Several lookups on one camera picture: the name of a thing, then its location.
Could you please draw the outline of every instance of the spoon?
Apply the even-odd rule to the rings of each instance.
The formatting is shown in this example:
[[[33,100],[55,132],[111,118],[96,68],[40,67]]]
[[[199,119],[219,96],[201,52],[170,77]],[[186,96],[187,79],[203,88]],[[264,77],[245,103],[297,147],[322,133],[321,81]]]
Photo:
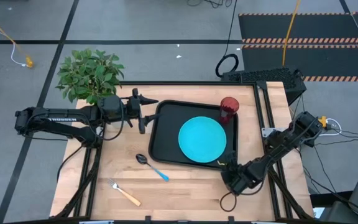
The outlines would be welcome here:
[[[163,173],[161,173],[159,170],[157,170],[156,168],[154,168],[152,165],[150,165],[148,162],[147,162],[147,158],[145,156],[143,156],[142,154],[136,154],[136,160],[144,165],[144,164],[147,164],[149,165],[149,167],[151,167],[154,171],[156,171],[158,174],[160,174],[160,176],[162,177],[162,179],[164,179],[165,181],[169,181],[169,177],[167,177],[166,175],[164,175]]]

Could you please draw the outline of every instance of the red cup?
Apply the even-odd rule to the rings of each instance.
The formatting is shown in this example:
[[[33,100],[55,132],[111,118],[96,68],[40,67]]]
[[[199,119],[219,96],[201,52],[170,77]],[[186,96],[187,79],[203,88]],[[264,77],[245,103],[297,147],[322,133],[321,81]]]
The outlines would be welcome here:
[[[225,97],[221,101],[221,115],[219,117],[219,122],[221,125],[229,123],[230,119],[235,115],[239,110],[240,104],[233,97]]]

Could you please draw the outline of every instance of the floor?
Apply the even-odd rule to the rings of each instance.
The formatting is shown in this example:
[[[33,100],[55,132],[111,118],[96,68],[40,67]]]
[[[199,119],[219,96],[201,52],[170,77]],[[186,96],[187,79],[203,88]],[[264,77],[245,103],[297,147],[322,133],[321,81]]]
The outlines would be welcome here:
[[[351,11],[358,11],[358,0],[346,0]],[[16,40],[59,40],[73,0],[0,0],[0,26]],[[240,0],[240,12],[292,12],[295,0]],[[343,12],[337,0],[304,0],[299,12]],[[80,0],[68,40],[181,40],[227,38],[232,6],[213,9],[203,2],[191,7],[185,0]],[[232,40],[241,39],[234,19]],[[215,64],[222,57],[224,44],[65,45],[60,62],[73,49],[103,49],[115,53],[126,66],[126,80],[211,80]],[[240,45],[228,52],[241,57]],[[39,100],[57,45],[22,45],[34,60],[33,69],[11,62],[12,45],[0,45],[0,204],[21,151],[24,139],[16,135],[14,112],[35,106]],[[15,53],[23,62],[24,56]],[[222,66],[229,70],[231,63]],[[53,76],[45,104],[47,108],[73,108],[54,88]],[[358,83],[306,83],[305,109],[316,116],[326,115],[340,122],[344,130],[358,132]],[[297,112],[302,111],[302,102]],[[291,106],[295,110],[296,102]],[[318,142],[346,140],[324,136]],[[43,219],[56,186],[56,172],[65,149],[64,142],[32,141],[5,222]],[[352,190],[358,180],[358,141],[318,146],[326,172],[337,191]],[[312,177],[329,187],[316,152],[302,149],[302,159]]]

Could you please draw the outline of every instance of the potted plant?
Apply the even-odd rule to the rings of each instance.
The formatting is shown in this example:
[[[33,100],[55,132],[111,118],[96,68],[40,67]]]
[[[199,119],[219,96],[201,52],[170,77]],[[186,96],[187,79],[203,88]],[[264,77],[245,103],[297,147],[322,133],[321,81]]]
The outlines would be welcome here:
[[[93,105],[103,97],[116,94],[117,76],[124,78],[121,72],[124,66],[116,63],[117,55],[90,49],[71,53],[72,57],[65,58],[58,72],[60,80],[56,88],[63,90],[63,98],[68,97],[70,102],[86,100]]]

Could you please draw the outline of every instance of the orange cable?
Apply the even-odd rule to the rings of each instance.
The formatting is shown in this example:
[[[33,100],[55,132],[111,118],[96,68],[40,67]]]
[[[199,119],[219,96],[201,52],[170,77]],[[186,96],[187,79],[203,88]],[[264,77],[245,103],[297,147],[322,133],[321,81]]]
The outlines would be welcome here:
[[[285,65],[285,53],[287,51],[288,38],[290,36],[292,24],[293,24],[293,21],[295,20],[296,12],[298,12],[298,8],[299,8],[300,3],[301,3],[301,0],[297,0],[295,10],[293,11],[293,14],[292,14],[291,23],[290,23],[290,26],[289,26],[288,31],[287,31],[287,36],[285,37],[285,44],[284,44],[284,51],[283,51],[283,63],[282,63],[283,66]]]
[[[24,53],[23,50],[21,49],[21,47],[12,38],[10,38],[1,28],[0,28],[0,31],[6,38],[8,38],[12,42],[12,44],[14,44],[17,47],[18,51],[20,51],[22,54],[25,55],[27,66],[29,68],[32,68],[33,61],[31,60],[30,56],[28,56],[26,53]]]

